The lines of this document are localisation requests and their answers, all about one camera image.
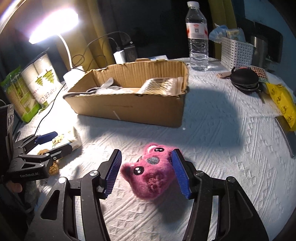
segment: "human hand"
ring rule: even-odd
[[[19,183],[13,183],[12,181],[8,181],[5,185],[12,192],[22,192],[22,185]]]

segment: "blue plastic bag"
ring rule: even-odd
[[[227,37],[226,29],[228,28],[226,25],[215,25],[216,28],[209,34],[209,40],[212,40],[213,42],[220,44],[222,42],[222,37]]]

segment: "desk lamp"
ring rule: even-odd
[[[34,30],[29,39],[31,44],[38,43],[53,35],[57,35],[62,40],[66,48],[70,64],[70,71],[63,76],[68,88],[71,88],[75,83],[77,83],[78,80],[84,76],[84,72],[82,66],[78,67],[82,71],[73,69],[70,51],[66,41],[61,36],[61,33],[73,29],[77,24],[78,14],[73,9],[61,9],[53,12],[51,15],[45,18],[42,23]]]

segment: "plastic bag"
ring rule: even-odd
[[[215,43],[221,43],[222,37],[227,37],[226,30],[228,29],[226,25],[217,25],[215,24],[216,28],[213,29],[209,34],[209,40],[212,40]]]
[[[217,25],[216,28],[212,30],[209,34],[209,40],[214,41],[215,43],[221,43],[222,37],[226,37],[232,40],[246,42],[244,31],[241,28],[228,29],[226,25]]]

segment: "bottle cap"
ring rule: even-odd
[[[200,8],[200,4],[198,2],[194,2],[194,1],[187,2],[187,6]]]

